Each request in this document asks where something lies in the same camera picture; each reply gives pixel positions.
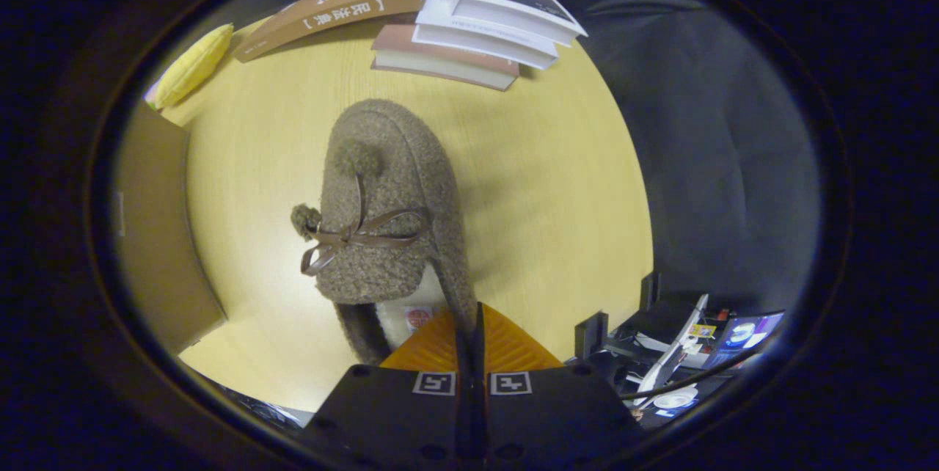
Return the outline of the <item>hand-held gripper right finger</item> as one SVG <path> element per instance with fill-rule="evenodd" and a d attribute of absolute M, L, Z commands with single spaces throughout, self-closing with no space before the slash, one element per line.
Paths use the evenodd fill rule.
<path fill-rule="evenodd" d="M 564 364 L 510 318 L 479 304 L 475 458 L 484 464 L 604 464 L 643 434 L 597 368 Z"/>

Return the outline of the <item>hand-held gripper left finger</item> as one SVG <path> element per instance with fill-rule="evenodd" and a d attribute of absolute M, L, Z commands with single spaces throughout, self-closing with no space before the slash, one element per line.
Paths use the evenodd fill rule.
<path fill-rule="evenodd" d="M 303 442 L 346 467 L 472 465 L 472 361 L 452 312 L 437 312 L 381 364 L 350 367 Z"/>

